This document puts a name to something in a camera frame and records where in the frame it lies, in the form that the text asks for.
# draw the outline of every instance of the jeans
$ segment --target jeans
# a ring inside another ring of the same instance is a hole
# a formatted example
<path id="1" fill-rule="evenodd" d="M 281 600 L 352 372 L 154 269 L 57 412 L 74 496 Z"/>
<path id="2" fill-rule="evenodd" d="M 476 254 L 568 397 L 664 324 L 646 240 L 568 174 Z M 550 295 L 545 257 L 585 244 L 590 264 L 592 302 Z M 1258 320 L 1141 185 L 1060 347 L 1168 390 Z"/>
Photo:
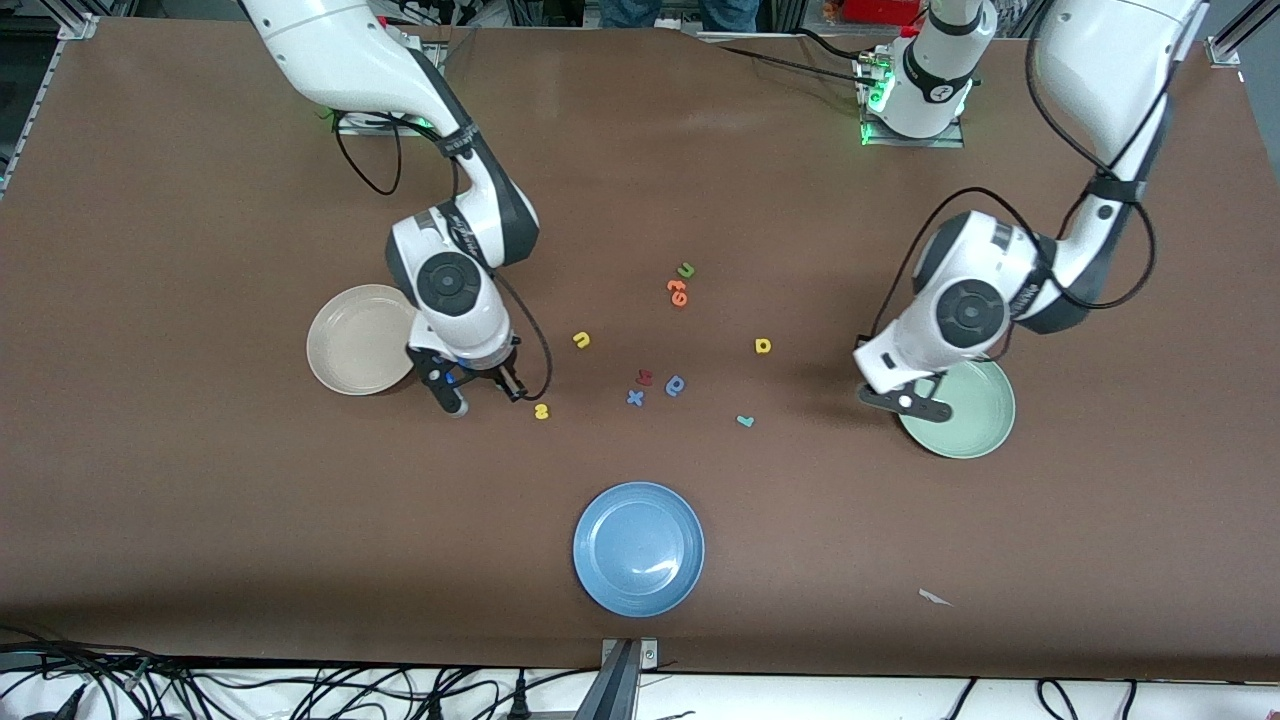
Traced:
<path id="1" fill-rule="evenodd" d="M 698 0 L 703 29 L 755 32 L 760 0 Z M 662 0 L 600 0 L 600 27 L 653 27 Z"/>

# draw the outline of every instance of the black cable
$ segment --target black cable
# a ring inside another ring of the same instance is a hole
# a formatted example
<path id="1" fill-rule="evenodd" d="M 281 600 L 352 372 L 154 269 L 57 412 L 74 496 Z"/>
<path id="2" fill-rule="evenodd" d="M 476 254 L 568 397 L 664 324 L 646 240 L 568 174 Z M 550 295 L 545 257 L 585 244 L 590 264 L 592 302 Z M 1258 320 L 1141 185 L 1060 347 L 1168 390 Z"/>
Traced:
<path id="1" fill-rule="evenodd" d="M 850 53 L 849 50 L 841 50 L 840 47 L 836 47 L 835 45 L 827 42 L 827 38 L 824 38 L 823 36 L 818 35 L 817 32 L 813 32 L 812 29 L 809 29 L 806 27 L 791 28 L 791 29 L 787 31 L 787 33 L 788 35 L 803 35 L 803 36 L 808 37 L 809 40 L 813 40 L 814 42 L 817 42 L 818 45 L 820 45 L 823 50 L 826 50 L 827 53 L 831 53 L 832 55 L 835 55 L 837 58 L 844 58 L 846 60 L 856 60 L 858 59 L 858 53 Z"/>
<path id="2" fill-rule="evenodd" d="M 534 314 L 530 313 L 529 306 L 525 305 L 524 299 L 520 297 L 520 293 L 516 292 L 516 288 L 512 287 L 509 282 L 507 282 L 507 278 L 502 277 L 502 274 L 499 274 L 498 270 L 493 270 L 493 279 L 498 281 L 498 284 L 500 284 L 507 291 L 507 295 L 509 295 L 511 299 L 516 301 L 516 305 L 520 306 L 520 311 L 525 314 L 525 319 L 529 320 L 530 327 L 534 328 L 534 334 L 538 336 L 538 342 L 543 346 L 543 357 L 547 359 L 547 378 L 543 380 L 541 389 L 539 389 L 534 395 L 526 395 L 524 397 L 524 400 L 527 400 L 530 402 L 541 400 L 541 397 L 547 395 L 547 391 L 552 387 L 552 346 L 547 342 L 547 336 L 543 334 L 541 325 L 538 324 L 538 320 L 534 318 Z"/>
<path id="3" fill-rule="evenodd" d="M 218 702 L 215 702 L 214 698 L 209 697 L 209 694 L 206 694 L 205 691 L 200 688 L 200 684 L 196 683 L 196 676 L 191 673 L 189 669 L 186 667 L 182 669 L 180 678 L 183 683 L 188 685 L 193 693 L 196 693 L 196 698 L 200 701 L 200 705 L 201 707 L 205 708 L 206 714 L 209 712 L 209 708 L 212 707 L 221 716 L 227 717 L 227 720 L 238 720 L 234 715 L 223 708 L 223 706 L 218 705 Z"/>
<path id="4" fill-rule="evenodd" d="M 396 115 L 390 115 L 387 113 L 369 113 L 369 114 L 374 115 L 375 118 L 385 120 L 387 124 L 399 126 L 404 129 L 411 129 L 417 135 L 421 135 L 422 137 L 430 140 L 431 142 L 438 142 L 440 140 L 440 133 L 435 132 L 435 128 L 422 127 L 417 123 L 411 123 L 404 118 L 397 118 Z"/>
<path id="5" fill-rule="evenodd" d="M 805 65 L 804 63 L 792 63 L 791 60 L 783 60 L 782 58 L 773 58 L 771 55 L 760 55 L 759 53 L 751 53 L 750 50 L 740 50 L 737 47 L 721 47 L 721 50 L 726 50 L 728 53 L 733 53 L 733 54 L 737 54 L 737 55 L 745 55 L 748 58 L 755 58 L 756 60 L 764 60 L 765 63 L 774 63 L 774 64 L 778 64 L 778 65 L 785 65 L 785 67 L 788 67 L 788 68 L 795 68 L 797 70 L 804 70 L 804 72 L 808 72 L 808 73 L 815 73 L 815 74 L 819 74 L 819 76 L 827 76 L 827 77 L 833 77 L 833 78 L 840 78 L 840 79 L 847 79 L 849 82 L 852 82 L 852 83 L 876 85 L 876 81 L 872 79 L 872 78 L 869 78 L 869 77 L 858 77 L 858 76 L 851 76 L 851 74 L 847 74 L 847 73 L 837 73 L 835 70 L 828 70 L 828 69 L 824 69 L 824 68 L 815 68 L 813 65 Z"/>
<path id="6" fill-rule="evenodd" d="M 50 651 L 51 651 L 51 653 L 55 657 L 61 657 L 64 660 L 69 660 L 69 661 L 74 662 L 76 665 L 81 666 L 82 669 L 84 669 L 87 671 L 90 679 L 92 679 L 93 683 L 99 687 L 99 689 L 102 691 L 102 697 L 104 697 L 104 700 L 106 700 L 106 707 L 108 707 L 108 711 L 110 712 L 111 720 L 119 720 L 119 714 L 116 712 L 116 708 L 115 708 L 115 701 L 111 700 L 111 693 L 108 692 L 106 684 L 102 682 L 104 676 L 109 678 L 111 682 L 114 682 L 116 685 L 119 685 L 120 689 L 124 692 L 124 694 L 131 701 L 133 701 L 134 706 L 138 707 L 140 712 L 143 716 L 146 716 L 146 710 L 142 706 L 142 703 L 138 702 L 137 696 L 134 696 L 133 693 L 131 693 L 129 691 L 127 691 L 124 688 L 124 685 L 119 682 L 119 679 L 115 678 L 114 675 L 111 675 L 100 662 L 97 662 L 96 660 L 93 660 L 93 659 L 91 659 L 88 656 L 73 652 L 72 651 L 73 646 L 69 646 L 69 643 L 58 643 L 58 642 L 50 641 L 50 639 L 45 638 L 44 635 L 37 634 L 37 633 L 32 633 L 31 630 L 24 630 L 22 628 L 15 628 L 13 625 L 0 624 L 0 630 L 28 637 L 28 638 L 36 641 L 36 643 L 44 646 L 46 648 L 46 655 L 49 655 Z"/>
<path id="7" fill-rule="evenodd" d="M 236 683 L 233 680 L 224 680 L 221 678 L 218 678 L 216 675 L 209 675 L 209 674 L 205 674 L 205 673 L 200 673 L 196 676 L 200 678 L 201 680 L 209 680 L 210 683 L 214 683 L 215 685 L 220 685 L 220 687 L 224 687 L 224 688 L 228 688 L 228 689 L 233 689 L 233 691 L 252 691 L 252 689 L 266 688 L 266 687 L 271 687 L 271 685 L 285 685 L 285 684 L 314 685 L 314 684 L 317 684 L 317 683 L 320 685 L 334 687 L 334 688 L 348 688 L 348 689 L 361 689 L 361 688 L 365 687 L 364 684 L 360 684 L 360 683 L 329 683 L 329 682 L 325 682 L 325 680 L 319 680 L 317 682 L 315 678 L 301 678 L 301 676 L 294 676 L 294 678 L 271 678 L 270 680 L 260 680 L 260 682 L 256 682 L 256 683 Z M 374 691 L 374 692 L 376 694 L 380 694 L 380 696 L 384 696 L 384 697 L 390 697 L 390 698 L 394 698 L 394 700 L 403 700 L 403 701 L 410 701 L 410 702 L 416 702 L 416 701 L 426 700 L 428 697 L 430 697 L 429 694 L 421 694 L 421 693 L 398 693 L 398 692 L 394 692 L 394 691 L 384 691 L 384 689 L 378 689 L 378 691 Z"/>
<path id="8" fill-rule="evenodd" d="M 582 673 L 595 673 L 598 670 L 599 670 L 599 667 L 581 667 L 581 669 L 577 669 L 577 670 L 566 670 L 563 673 L 556 673 L 554 675 L 548 675 L 545 678 L 539 678 L 538 680 L 534 680 L 534 682 L 526 684 L 525 689 L 526 691 L 531 691 L 531 689 L 536 688 L 538 685 L 545 685 L 547 683 L 552 683 L 554 680 L 559 680 L 561 678 L 568 678 L 570 675 L 580 675 Z M 498 707 L 502 707 L 502 703 L 507 702 L 508 700 L 511 700 L 515 696 L 516 696 L 516 691 L 512 691 L 512 692 L 504 694 L 503 697 L 493 701 L 493 705 L 490 705 L 489 707 L 485 707 L 484 710 L 481 710 L 480 714 L 476 715 L 475 717 L 472 717 L 471 720 L 481 720 L 486 715 L 492 716 L 494 712 L 497 712 Z"/>
<path id="9" fill-rule="evenodd" d="M 347 705 L 343 705 L 340 708 L 338 708 L 338 711 L 334 712 L 333 716 L 334 717 L 342 717 L 343 714 L 355 710 L 353 706 L 356 706 L 356 703 L 358 703 L 366 696 L 369 696 L 370 693 L 378 692 L 378 687 L 379 685 L 381 685 L 383 683 L 390 680 L 392 678 L 394 678 L 397 675 L 406 674 L 406 673 L 408 673 L 408 669 L 407 667 L 401 667 L 398 670 L 392 670 L 387 675 L 383 675 L 380 679 L 370 683 L 369 685 L 364 687 L 358 693 L 353 694 L 351 697 L 351 700 L 347 701 Z"/>
<path id="10" fill-rule="evenodd" d="M 934 208 L 932 213 L 929 213 L 929 217 L 924 220 L 924 224 L 920 225 L 920 229 L 915 233 L 915 237 L 911 238 L 911 245 L 908 246 L 906 255 L 902 256 L 902 264 L 897 266 L 897 272 L 893 274 L 893 282 L 892 284 L 888 286 L 888 292 L 884 295 L 884 301 L 881 302 L 879 310 L 876 311 L 876 319 L 872 320 L 872 329 L 868 333 L 870 337 L 876 337 L 877 334 L 879 334 L 881 320 L 884 319 L 884 313 L 888 310 L 890 302 L 893 301 L 893 293 L 897 292 L 897 284 L 902 282 L 902 274 L 906 273 L 906 266 L 911 263 L 911 256 L 915 255 L 915 249 L 919 247 L 920 240 L 924 238 L 925 231 L 929 229 L 929 225 L 933 224 L 933 220 L 937 219 L 937 217 L 942 213 L 943 209 L 946 209 L 947 205 L 950 205 L 957 197 L 963 197 L 972 192 L 979 192 L 979 188 L 966 187 L 964 190 L 957 190 L 951 195 L 948 195 L 946 200 L 940 202 L 938 206 Z"/>
<path id="11" fill-rule="evenodd" d="M 1080 720 L 1080 716 L 1075 714 L 1075 706 L 1071 705 L 1071 698 L 1066 696 L 1066 691 L 1062 689 L 1062 685 L 1059 684 L 1057 680 L 1047 680 L 1047 679 L 1036 680 L 1036 697 L 1037 700 L 1041 701 L 1041 707 L 1044 708 L 1044 712 L 1052 715 L 1055 720 L 1066 720 L 1066 717 L 1062 717 L 1052 707 L 1048 706 L 1048 700 L 1044 697 L 1046 685 L 1057 691 L 1057 694 L 1062 698 L 1062 702 L 1066 703 L 1066 711 L 1068 714 L 1070 714 L 1071 720 Z"/>
<path id="12" fill-rule="evenodd" d="M 4 689 L 4 692 L 0 692 L 0 700 L 4 700 L 4 698 L 5 698 L 5 696 L 8 696 L 8 694 L 9 694 L 9 693 L 12 693 L 13 691 L 15 691 L 15 689 L 17 689 L 17 688 L 18 688 L 19 685 L 22 685 L 22 684 L 23 684 L 23 683 L 26 683 L 27 680 L 31 680 L 32 678 L 38 678 L 38 676 L 40 676 L 41 674 L 44 674 L 44 670 L 42 670 L 42 669 L 40 669 L 40 670 L 33 670 L 33 671 L 31 671 L 31 673 L 27 673 L 27 676 L 26 676 L 26 678 L 23 678 L 23 679 L 20 679 L 20 680 L 18 680 L 17 683 L 14 683 L 14 684 L 9 685 L 8 688 L 5 688 L 5 689 Z"/>
<path id="13" fill-rule="evenodd" d="M 1134 128 L 1133 133 L 1129 135 L 1129 140 L 1124 141 L 1124 145 L 1120 146 L 1120 150 L 1116 152 L 1116 156 L 1111 159 L 1111 164 L 1107 165 L 1112 170 L 1115 169 L 1116 164 L 1120 163 L 1120 158 L 1124 158 L 1124 154 L 1129 151 L 1129 147 L 1133 146 L 1134 141 L 1138 140 L 1138 136 L 1142 135 L 1142 128 L 1146 127 L 1148 120 L 1151 120 L 1151 115 L 1155 114 L 1156 108 L 1160 106 L 1160 101 L 1169 97 L 1169 86 L 1172 85 L 1174 82 L 1175 68 L 1176 65 L 1172 61 L 1170 61 L 1169 69 L 1165 70 L 1165 83 L 1161 85 L 1160 91 L 1156 92 L 1156 99 L 1151 101 L 1151 106 L 1147 108 L 1147 111 L 1142 115 L 1142 122 L 1138 123 L 1138 127 Z"/>
<path id="14" fill-rule="evenodd" d="M 977 684 L 978 678 L 969 678 L 969 683 L 960 691 L 960 697 L 956 698 L 955 706 L 951 707 L 951 714 L 943 717 L 943 720 L 956 720 L 956 717 L 960 717 L 960 711 L 964 710 L 964 701 L 969 700 L 969 693 L 973 692 L 973 687 Z"/>
<path id="15" fill-rule="evenodd" d="M 352 707 L 348 707 L 348 708 L 346 708 L 344 711 L 338 711 L 338 712 L 334 712 L 334 714 L 333 714 L 333 715 L 330 715 L 330 716 L 329 716 L 329 717 L 328 717 L 326 720 L 342 720 L 342 714 L 343 714 L 343 712 L 355 712 L 355 711 L 357 711 L 357 710 L 365 710 L 366 707 L 376 707 L 376 708 L 378 708 L 378 711 L 379 711 L 379 712 L 380 712 L 380 714 L 383 715 L 383 720 L 388 720 L 388 716 L 387 716 L 387 708 L 385 708 L 385 707 L 383 707 L 383 706 L 381 706 L 381 703 L 378 703 L 378 702 L 362 702 L 362 703 L 360 703 L 360 705 L 356 705 L 356 706 L 352 706 Z"/>
<path id="16" fill-rule="evenodd" d="M 1066 132 L 1066 128 L 1064 128 L 1057 122 L 1057 119 L 1050 114 L 1048 109 L 1044 106 L 1044 101 L 1039 96 L 1039 90 L 1036 87 L 1036 79 L 1034 79 L 1036 68 L 1033 58 L 1036 54 L 1036 47 L 1039 45 L 1041 28 L 1044 26 L 1044 18 L 1048 17 L 1048 10 L 1052 8 L 1052 5 L 1053 3 L 1052 0 L 1050 0 L 1048 3 L 1044 3 L 1044 5 L 1034 10 L 1037 14 L 1036 19 L 1032 22 L 1032 29 L 1027 41 L 1027 53 L 1023 58 L 1023 65 L 1024 65 L 1023 69 L 1024 74 L 1027 76 L 1027 92 L 1032 97 L 1032 104 L 1036 105 L 1036 111 L 1039 113 L 1041 119 L 1043 119 L 1044 123 L 1050 127 L 1050 129 L 1053 131 L 1053 135 L 1060 137 L 1062 142 L 1068 143 L 1071 147 L 1071 150 L 1075 150 L 1075 152 L 1079 154 L 1082 158 L 1092 163 L 1093 167 L 1098 170 L 1098 173 L 1106 176 L 1107 178 L 1117 179 L 1116 174 L 1111 170 L 1110 167 L 1107 167 L 1106 163 L 1100 160 L 1097 155 L 1089 152 L 1087 147 L 1084 147 L 1074 137 L 1071 137 L 1071 133 Z"/>
<path id="17" fill-rule="evenodd" d="M 1129 694 L 1124 698 L 1124 707 L 1120 710 L 1120 720 L 1129 720 L 1129 711 L 1133 710 L 1133 701 L 1138 697 L 1138 680 L 1128 680 Z"/>
<path id="18" fill-rule="evenodd" d="M 351 159 L 351 154 L 347 152 L 347 145 L 342 141 L 342 132 L 339 132 L 338 129 L 338 123 L 346 115 L 347 113 L 343 113 L 340 110 L 334 110 L 333 113 L 333 137 L 338 141 L 338 150 L 342 151 L 342 156 L 347 159 L 347 164 L 351 165 L 352 170 L 356 170 L 356 174 L 360 176 L 360 179 L 365 181 L 365 184 L 367 184 L 370 190 L 372 190 L 378 195 L 394 193 L 396 188 L 399 187 L 401 172 L 404 168 L 404 152 L 399 142 L 399 126 L 392 123 L 392 133 L 396 136 L 396 179 L 392 181 L 390 190 L 383 190 L 376 184 L 374 184 L 374 181 L 369 179 L 369 176 L 366 176 L 364 170 L 360 169 L 360 165 L 357 165 L 356 161 Z"/>

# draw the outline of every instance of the robotic arm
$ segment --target robotic arm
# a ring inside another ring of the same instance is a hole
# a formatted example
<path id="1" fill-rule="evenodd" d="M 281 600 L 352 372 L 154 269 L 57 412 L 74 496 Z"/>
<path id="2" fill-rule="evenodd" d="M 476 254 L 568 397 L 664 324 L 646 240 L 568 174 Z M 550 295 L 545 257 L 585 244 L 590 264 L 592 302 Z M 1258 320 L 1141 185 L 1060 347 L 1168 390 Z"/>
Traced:
<path id="1" fill-rule="evenodd" d="M 438 150 L 471 187 L 392 227 L 387 265 L 419 310 L 407 350 L 451 415 L 466 413 L 457 386 L 476 377 L 493 379 L 512 401 L 524 397 L 515 375 L 518 338 L 490 273 L 529 258 L 538 215 L 439 70 L 393 40 L 365 0 L 242 3 L 276 65 L 308 100 L 421 117 L 439 133 Z M 452 378 L 454 369 L 461 377 Z"/>
<path id="2" fill-rule="evenodd" d="M 1084 320 L 1106 281 L 1130 204 L 1146 190 L 1171 118 L 1165 81 L 1175 49 L 1198 24 L 1198 4 L 1059 0 L 1044 10 L 1037 73 L 1085 128 L 1096 154 L 1115 159 L 1115 178 L 1098 174 L 1089 182 L 1061 241 L 1029 237 L 977 211 L 942 223 L 913 273 L 911 305 L 854 351 L 870 386 L 859 389 L 864 402 L 946 420 L 948 409 L 918 395 L 916 380 L 982 356 L 1010 323 L 1043 334 Z"/>

